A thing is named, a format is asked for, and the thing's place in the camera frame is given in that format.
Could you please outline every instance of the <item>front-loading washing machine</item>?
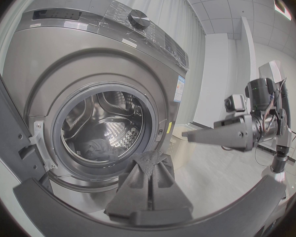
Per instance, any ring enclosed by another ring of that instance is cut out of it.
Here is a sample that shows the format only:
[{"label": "front-loading washing machine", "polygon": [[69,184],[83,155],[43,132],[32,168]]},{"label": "front-loading washing machine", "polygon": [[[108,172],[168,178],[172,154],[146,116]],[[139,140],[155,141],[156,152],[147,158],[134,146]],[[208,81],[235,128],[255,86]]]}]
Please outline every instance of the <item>front-loading washing machine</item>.
[{"label": "front-loading washing machine", "polygon": [[188,55],[138,10],[34,0],[2,77],[53,184],[105,192],[133,153],[166,152],[187,71]]}]

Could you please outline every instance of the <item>white laundry basket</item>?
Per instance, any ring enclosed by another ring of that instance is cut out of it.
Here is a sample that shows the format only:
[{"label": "white laundry basket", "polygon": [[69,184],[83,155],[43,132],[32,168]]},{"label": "white laundry basket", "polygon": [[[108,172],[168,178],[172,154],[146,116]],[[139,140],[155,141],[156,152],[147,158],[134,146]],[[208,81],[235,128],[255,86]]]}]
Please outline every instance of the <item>white laundry basket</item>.
[{"label": "white laundry basket", "polygon": [[174,170],[184,166],[191,158],[195,143],[190,143],[187,137],[182,137],[182,132],[192,131],[194,128],[186,124],[175,125],[170,139],[167,154],[171,156]]}]

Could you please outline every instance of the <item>stainless steel drum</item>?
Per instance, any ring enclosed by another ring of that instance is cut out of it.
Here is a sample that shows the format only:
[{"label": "stainless steel drum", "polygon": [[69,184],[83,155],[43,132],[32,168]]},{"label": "stainless steel drum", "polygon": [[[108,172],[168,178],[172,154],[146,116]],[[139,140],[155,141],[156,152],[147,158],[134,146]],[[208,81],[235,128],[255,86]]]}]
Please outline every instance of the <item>stainless steel drum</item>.
[{"label": "stainless steel drum", "polygon": [[[129,153],[138,142],[142,128],[143,112],[136,97],[126,92],[107,91],[84,99],[68,113],[61,138],[67,151],[75,157],[107,162],[110,158],[107,151],[117,151],[118,158]],[[92,155],[87,156],[83,145],[88,142],[93,144],[94,151],[101,153],[91,152]]]}]

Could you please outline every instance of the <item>black cloth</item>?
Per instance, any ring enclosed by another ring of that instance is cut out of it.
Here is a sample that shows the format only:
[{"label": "black cloth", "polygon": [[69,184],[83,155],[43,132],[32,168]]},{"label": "black cloth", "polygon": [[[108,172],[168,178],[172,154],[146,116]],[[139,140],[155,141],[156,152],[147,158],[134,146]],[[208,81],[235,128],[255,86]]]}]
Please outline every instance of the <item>black cloth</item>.
[{"label": "black cloth", "polygon": [[133,154],[132,160],[138,163],[141,170],[148,175],[149,179],[152,175],[152,170],[155,165],[162,162],[171,176],[174,178],[174,168],[171,156],[166,155],[160,151],[153,150],[144,153]]},{"label": "black cloth", "polygon": [[83,158],[87,160],[118,160],[118,156],[121,155],[126,148],[113,147],[110,145],[109,140],[95,139],[87,142],[81,142],[77,144],[77,150]]}]

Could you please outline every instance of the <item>plastic wrap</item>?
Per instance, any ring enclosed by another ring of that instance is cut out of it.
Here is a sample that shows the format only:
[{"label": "plastic wrap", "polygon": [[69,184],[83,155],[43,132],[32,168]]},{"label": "plastic wrap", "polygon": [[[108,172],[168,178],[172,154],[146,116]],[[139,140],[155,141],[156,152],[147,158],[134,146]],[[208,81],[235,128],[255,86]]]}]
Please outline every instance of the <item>plastic wrap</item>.
[{"label": "plastic wrap", "polygon": [[156,48],[165,54],[170,61],[177,64],[185,71],[189,70],[188,55],[183,49],[160,27],[150,21],[150,26],[141,30],[135,28],[129,21],[128,15],[132,9],[118,1],[113,0],[104,18],[100,22],[98,34],[108,36],[108,31],[115,32],[113,37],[116,40],[131,45],[137,49],[144,45]]}]

